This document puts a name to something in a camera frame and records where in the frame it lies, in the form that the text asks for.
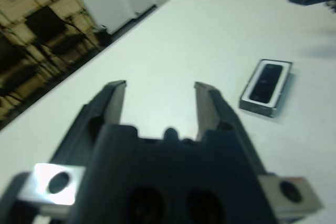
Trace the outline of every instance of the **screw hole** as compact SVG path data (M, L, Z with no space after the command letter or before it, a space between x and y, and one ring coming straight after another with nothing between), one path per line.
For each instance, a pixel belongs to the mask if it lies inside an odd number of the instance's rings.
M280 190L283 195L294 203L302 202L302 196L296 186L290 182L282 181L280 183Z
M48 189L52 194L57 194L62 191L69 183L70 176L65 173L56 174L49 182Z
M224 224L224 211L219 199L210 191L193 190L187 199L193 224Z
M153 188L139 188L133 192L129 202L132 224L159 224L164 215L163 198Z

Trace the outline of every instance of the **white table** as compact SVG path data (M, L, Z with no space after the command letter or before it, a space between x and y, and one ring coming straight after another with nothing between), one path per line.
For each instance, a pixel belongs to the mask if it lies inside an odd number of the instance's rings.
M194 81L235 109L266 167L306 176L325 209L302 223L335 223L336 14L286 0L171 0L0 132L0 193L15 174L46 162L80 108L112 80L128 81L123 124L140 136L197 132ZM293 61L278 118L238 108L261 58Z

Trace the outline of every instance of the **small box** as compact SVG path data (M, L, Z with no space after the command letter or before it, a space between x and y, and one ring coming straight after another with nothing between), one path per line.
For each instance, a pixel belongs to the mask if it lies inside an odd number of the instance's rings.
M262 59L239 100L243 110L273 118L292 62Z

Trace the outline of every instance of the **chair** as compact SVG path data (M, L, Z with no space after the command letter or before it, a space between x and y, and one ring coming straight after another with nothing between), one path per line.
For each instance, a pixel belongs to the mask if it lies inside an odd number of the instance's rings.
M38 66L27 60L26 52L0 34L0 96L11 105L13 104L6 96L22 102L22 96L15 90L38 72Z
M67 62L65 62L61 56L70 49L77 50L77 45L79 43L83 43L87 51L88 47L85 44L85 40L97 48L97 46L77 26L71 22L60 19L49 6L42 7L35 13L26 17L25 24L36 35L37 43L35 44L46 46L53 55L57 56L65 64L67 64ZM75 28L77 33L66 34L65 32L68 30L66 25ZM60 35L64 36L62 40L56 42L56 44L52 46L47 45L47 43L50 43ZM47 59L50 59L50 55L48 55L42 47L38 47L38 49Z

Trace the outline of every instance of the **floor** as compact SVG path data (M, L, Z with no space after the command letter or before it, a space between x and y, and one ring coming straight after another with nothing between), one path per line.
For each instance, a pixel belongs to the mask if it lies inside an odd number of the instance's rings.
M115 42L124 34L126 34L128 31L130 31L134 26L136 26L139 22L141 22L143 19L152 14L155 10L156 6L152 6L140 17L129 21L122 28L113 33L112 34L113 42ZM54 87L59 85L62 81L66 80L70 75L72 75L86 63L88 63L98 53L99 51L95 49L87 52L85 55L82 56L79 56L77 52L70 52L69 55L66 55L65 60L73 61L75 63L72 64L71 68L69 68L66 72L50 80L45 80L41 77L37 77L28 81L28 83L24 83L22 87L19 87L18 89L19 92L24 93L27 96L27 98L23 103L19 103L18 101L11 99L10 100L11 103L15 104L15 106L12 106L8 103L8 101L6 101L3 98L0 98L3 104L2 107L0 107L0 130L3 129L6 125L8 125L16 117L18 117L27 108L33 105L36 101L42 98L46 93L48 93Z

